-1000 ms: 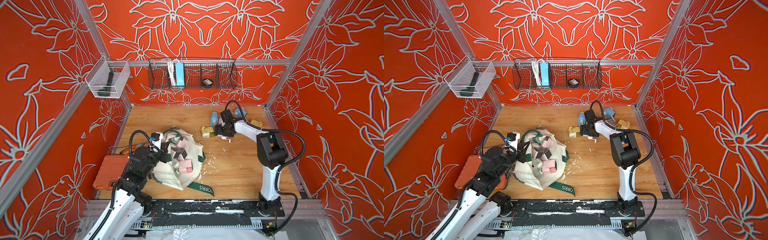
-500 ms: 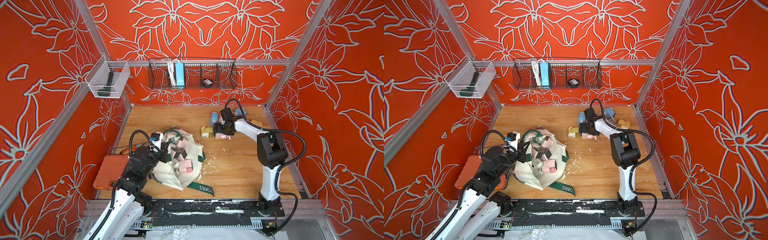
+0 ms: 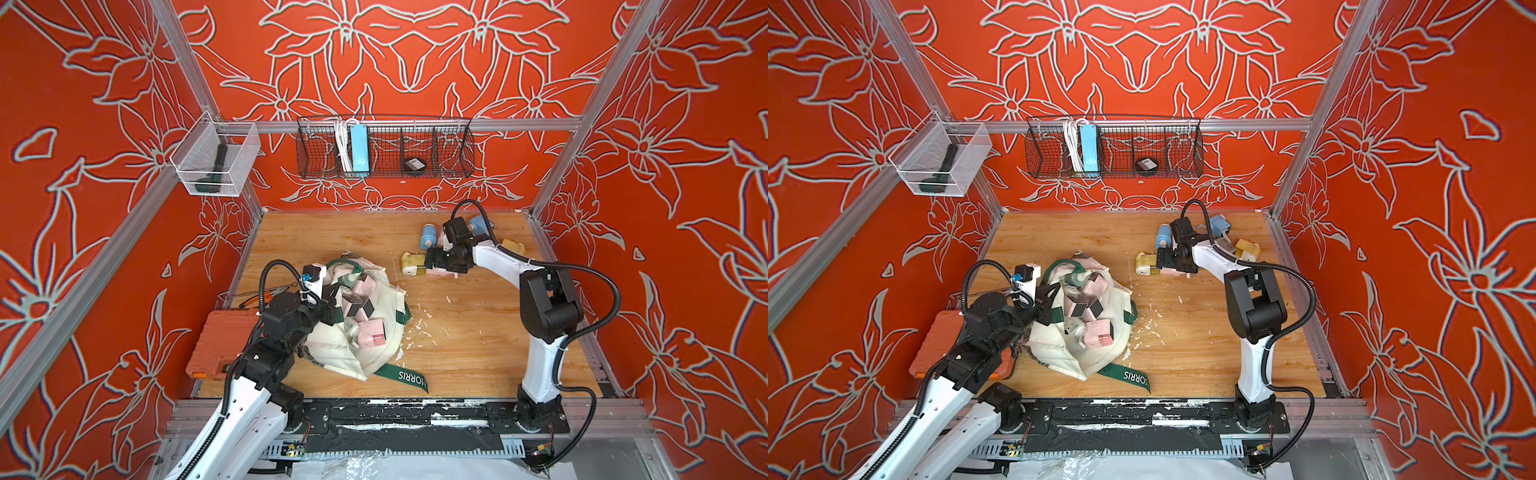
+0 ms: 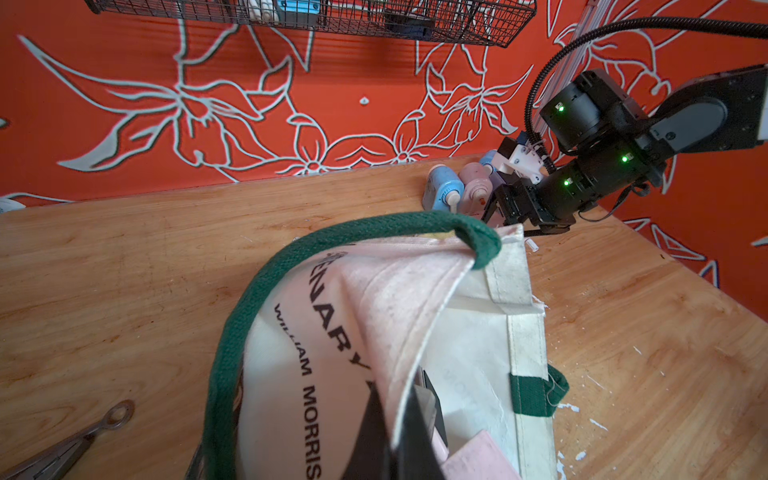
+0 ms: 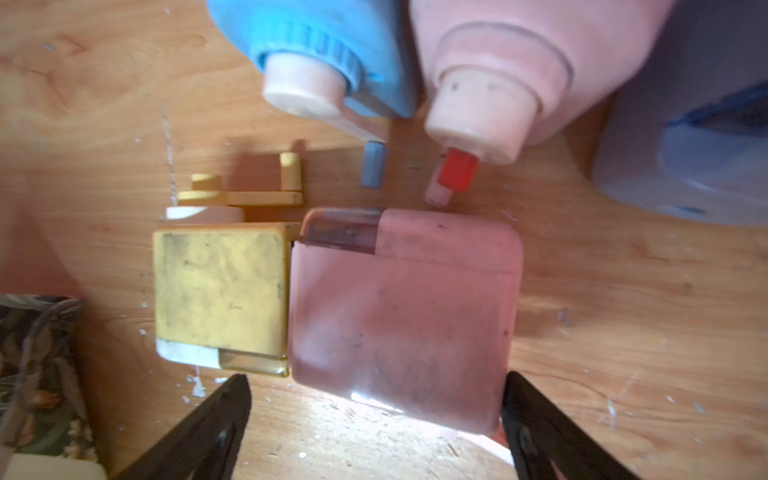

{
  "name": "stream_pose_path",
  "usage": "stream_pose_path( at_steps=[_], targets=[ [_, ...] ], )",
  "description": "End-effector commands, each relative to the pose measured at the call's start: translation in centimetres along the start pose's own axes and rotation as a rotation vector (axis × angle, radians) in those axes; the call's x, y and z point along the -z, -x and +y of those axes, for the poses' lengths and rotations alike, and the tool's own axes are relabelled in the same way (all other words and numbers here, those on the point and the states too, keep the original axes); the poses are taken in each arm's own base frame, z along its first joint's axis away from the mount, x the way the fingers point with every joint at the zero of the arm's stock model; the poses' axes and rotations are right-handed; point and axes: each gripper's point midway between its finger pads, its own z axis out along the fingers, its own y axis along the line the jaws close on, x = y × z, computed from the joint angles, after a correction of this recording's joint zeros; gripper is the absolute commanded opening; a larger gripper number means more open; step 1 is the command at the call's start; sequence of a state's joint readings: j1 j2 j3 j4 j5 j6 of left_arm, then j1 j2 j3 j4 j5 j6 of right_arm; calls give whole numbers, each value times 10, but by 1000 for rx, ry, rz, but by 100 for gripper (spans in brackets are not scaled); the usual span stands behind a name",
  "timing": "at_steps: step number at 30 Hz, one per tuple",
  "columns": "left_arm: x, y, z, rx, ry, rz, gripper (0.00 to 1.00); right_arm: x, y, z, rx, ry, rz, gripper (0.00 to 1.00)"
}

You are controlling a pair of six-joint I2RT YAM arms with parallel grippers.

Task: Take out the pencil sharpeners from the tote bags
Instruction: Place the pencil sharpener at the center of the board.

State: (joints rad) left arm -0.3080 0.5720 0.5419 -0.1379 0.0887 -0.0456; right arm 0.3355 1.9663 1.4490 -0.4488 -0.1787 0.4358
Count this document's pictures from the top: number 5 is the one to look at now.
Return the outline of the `pink square pencil sharpener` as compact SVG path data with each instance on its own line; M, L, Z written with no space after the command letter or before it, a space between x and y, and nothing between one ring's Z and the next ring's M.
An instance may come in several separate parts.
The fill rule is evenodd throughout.
M523 272L506 222L315 208L292 249L293 379L474 434L500 421Z

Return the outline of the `blue pencil sharpener pink cap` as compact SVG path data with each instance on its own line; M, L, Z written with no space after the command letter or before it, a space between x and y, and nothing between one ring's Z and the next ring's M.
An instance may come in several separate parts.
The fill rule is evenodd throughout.
M374 120L409 118L419 102L406 2L210 1L207 9L261 71L263 98L362 140L360 183L381 187L389 134Z

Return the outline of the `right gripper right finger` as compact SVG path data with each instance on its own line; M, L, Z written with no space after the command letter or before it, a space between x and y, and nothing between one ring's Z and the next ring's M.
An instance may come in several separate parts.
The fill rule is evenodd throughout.
M507 374L501 422L520 479L639 479L518 372Z

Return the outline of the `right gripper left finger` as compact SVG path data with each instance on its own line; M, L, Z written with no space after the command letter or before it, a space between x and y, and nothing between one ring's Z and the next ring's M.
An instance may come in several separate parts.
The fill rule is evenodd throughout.
M124 469L119 479L230 479L248 424L247 377L235 374Z

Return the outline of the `white canvas tote bag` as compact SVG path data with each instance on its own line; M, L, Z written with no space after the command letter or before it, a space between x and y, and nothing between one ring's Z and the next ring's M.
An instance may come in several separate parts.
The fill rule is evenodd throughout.
M105 479L73 351L82 302L1 296L1 477Z

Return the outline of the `light blue small sharpener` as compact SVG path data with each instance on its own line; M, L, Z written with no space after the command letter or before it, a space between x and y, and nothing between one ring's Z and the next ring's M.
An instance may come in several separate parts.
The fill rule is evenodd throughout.
M767 222L767 5L680 1L598 142L605 195L692 221Z

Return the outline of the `yellow pencil sharpener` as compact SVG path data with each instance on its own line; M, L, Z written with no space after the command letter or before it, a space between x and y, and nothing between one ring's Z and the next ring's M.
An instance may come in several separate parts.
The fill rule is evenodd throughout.
M196 173L153 234L155 346L170 362L286 377L297 222L249 222L249 207L299 207L302 161L279 157L276 191L231 191Z

